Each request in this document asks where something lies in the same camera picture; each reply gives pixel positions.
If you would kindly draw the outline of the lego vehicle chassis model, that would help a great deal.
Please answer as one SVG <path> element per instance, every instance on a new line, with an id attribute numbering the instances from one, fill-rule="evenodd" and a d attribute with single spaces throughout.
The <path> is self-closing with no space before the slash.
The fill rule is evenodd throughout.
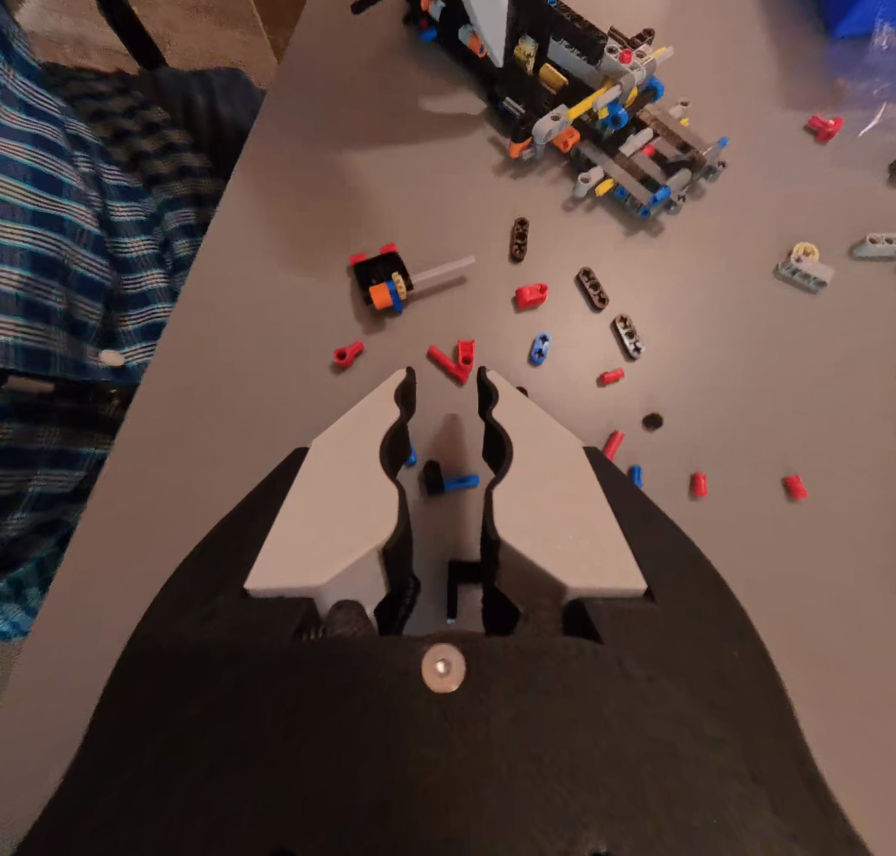
<path id="1" fill-rule="evenodd" d="M 357 16 L 385 0 L 354 0 Z M 509 0 L 504 66 L 487 56 L 462 0 L 405 0 L 403 21 L 475 75 L 504 120 L 508 156 L 556 149 L 576 169 L 573 199 L 611 197 L 652 220 L 678 213 L 727 168 L 726 138 L 689 126 L 690 102 L 665 104 L 655 31 L 604 30 L 564 0 Z"/>

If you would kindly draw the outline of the red lego axle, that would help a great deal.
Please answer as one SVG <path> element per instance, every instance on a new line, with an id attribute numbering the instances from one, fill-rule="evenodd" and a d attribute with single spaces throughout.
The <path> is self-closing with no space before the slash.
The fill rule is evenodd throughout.
<path id="1" fill-rule="evenodd" d="M 469 377 L 469 369 L 448 355 L 446 355 L 439 347 L 430 346 L 427 348 L 427 358 L 439 369 L 451 377 L 461 385 L 464 385 Z"/>

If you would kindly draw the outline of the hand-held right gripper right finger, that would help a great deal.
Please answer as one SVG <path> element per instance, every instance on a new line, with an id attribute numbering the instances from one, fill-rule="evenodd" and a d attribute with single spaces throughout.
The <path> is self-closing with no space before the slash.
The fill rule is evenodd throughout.
<path id="1" fill-rule="evenodd" d="M 483 625 L 562 628 L 568 604 L 642 599 L 648 582 L 584 443 L 497 371 L 476 371 L 493 474 L 480 537 Z"/>

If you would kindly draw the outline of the grey lego beam with gear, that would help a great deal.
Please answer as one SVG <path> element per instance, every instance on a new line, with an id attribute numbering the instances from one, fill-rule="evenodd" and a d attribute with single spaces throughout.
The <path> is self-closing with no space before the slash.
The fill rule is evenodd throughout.
<path id="1" fill-rule="evenodd" d="M 777 279 L 812 294 L 823 292 L 831 284 L 834 274 L 834 269 L 821 261 L 819 248 L 810 242 L 794 244 L 788 255 L 774 267 Z"/>

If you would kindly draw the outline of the black angled lego piece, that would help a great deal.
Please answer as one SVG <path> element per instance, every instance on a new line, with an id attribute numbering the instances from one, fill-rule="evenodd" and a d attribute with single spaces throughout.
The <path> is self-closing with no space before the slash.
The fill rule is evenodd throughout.
<path id="1" fill-rule="evenodd" d="M 451 559 L 447 563 L 446 623 L 453 625 L 458 618 L 459 594 L 462 588 L 479 588 L 483 581 L 480 560 Z"/>

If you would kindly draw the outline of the black furniture leg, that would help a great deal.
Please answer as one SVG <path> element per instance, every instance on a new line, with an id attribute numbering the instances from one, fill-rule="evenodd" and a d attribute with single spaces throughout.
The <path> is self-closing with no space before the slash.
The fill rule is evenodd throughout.
<path id="1" fill-rule="evenodd" d="M 159 70 L 168 66 L 160 47 L 127 0 L 94 2 L 129 56 L 141 69 Z"/>

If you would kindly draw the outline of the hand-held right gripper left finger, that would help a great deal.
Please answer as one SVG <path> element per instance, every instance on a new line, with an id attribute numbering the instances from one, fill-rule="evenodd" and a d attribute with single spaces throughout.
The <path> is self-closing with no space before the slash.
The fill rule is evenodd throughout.
<path id="1" fill-rule="evenodd" d="M 248 595 L 307 599 L 321 617 L 352 601 L 381 635 L 404 632 L 421 587 L 399 481 L 416 407 L 408 366 L 312 441 L 245 579 Z"/>

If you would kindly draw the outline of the clear plastic bag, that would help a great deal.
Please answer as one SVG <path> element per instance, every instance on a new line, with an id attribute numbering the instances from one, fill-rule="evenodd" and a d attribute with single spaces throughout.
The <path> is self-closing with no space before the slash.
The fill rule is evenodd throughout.
<path id="1" fill-rule="evenodd" d="M 870 34 L 838 41 L 830 51 L 837 115 L 848 136 L 894 149 L 895 24 L 879 18 Z"/>

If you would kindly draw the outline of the dark cloth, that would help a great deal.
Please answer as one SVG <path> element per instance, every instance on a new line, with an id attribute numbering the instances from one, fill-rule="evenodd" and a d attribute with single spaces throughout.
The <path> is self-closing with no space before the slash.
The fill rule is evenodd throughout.
<path id="1" fill-rule="evenodd" d="M 199 181 L 218 202 L 266 93 L 242 70 L 163 66 L 130 73 L 42 63 L 49 91 L 68 103 L 118 165 L 147 190 Z"/>

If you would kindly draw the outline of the blue plaid shirt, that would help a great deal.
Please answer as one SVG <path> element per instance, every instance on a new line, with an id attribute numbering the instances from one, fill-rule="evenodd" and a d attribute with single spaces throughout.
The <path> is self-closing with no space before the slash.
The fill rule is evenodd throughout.
<path id="1" fill-rule="evenodd" d="M 1 639 L 26 638 L 224 184 L 121 72 L 1 9 Z"/>

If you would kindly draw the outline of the small black orange lego subassembly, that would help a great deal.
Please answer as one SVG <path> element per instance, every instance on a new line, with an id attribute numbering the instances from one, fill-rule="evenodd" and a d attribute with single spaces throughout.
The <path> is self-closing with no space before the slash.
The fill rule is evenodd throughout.
<path id="1" fill-rule="evenodd" d="M 463 283 L 475 265 L 476 257 L 468 256 L 413 271 L 396 244 L 387 244 L 375 253 L 361 252 L 349 257 L 349 270 L 364 305 L 377 313 L 394 315 L 403 313 L 410 302 Z"/>

